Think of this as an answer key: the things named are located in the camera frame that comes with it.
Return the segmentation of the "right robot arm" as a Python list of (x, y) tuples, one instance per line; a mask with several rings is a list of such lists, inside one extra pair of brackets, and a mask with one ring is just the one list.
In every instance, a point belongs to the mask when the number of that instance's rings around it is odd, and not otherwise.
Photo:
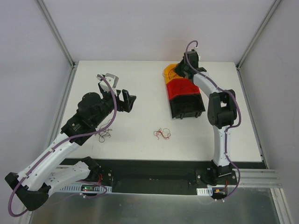
[(186, 51), (174, 70), (180, 77), (189, 79), (209, 98), (207, 117), (214, 131), (214, 156), (211, 168), (200, 175), (200, 180), (215, 186), (223, 183), (233, 173), (229, 157), (230, 133), (240, 109), (235, 92), (224, 90), (211, 79), (206, 69), (199, 67), (199, 55), (195, 50)]

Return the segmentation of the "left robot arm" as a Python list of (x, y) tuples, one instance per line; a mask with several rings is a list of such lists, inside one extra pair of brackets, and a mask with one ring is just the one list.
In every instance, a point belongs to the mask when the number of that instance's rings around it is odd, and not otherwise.
[(76, 113), (62, 127), (53, 143), (27, 168), (19, 173), (10, 172), (5, 181), (13, 190), (8, 212), (12, 217), (12, 200), (17, 196), (28, 211), (41, 207), (48, 198), (62, 187), (76, 181), (100, 182), (99, 164), (91, 157), (85, 157), (60, 175), (52, 171), (73, 151), (98, 132), (96, 128), (109, 115), (130, 112), (136, 96), (127, 90), (90, 92), (78, 103)]

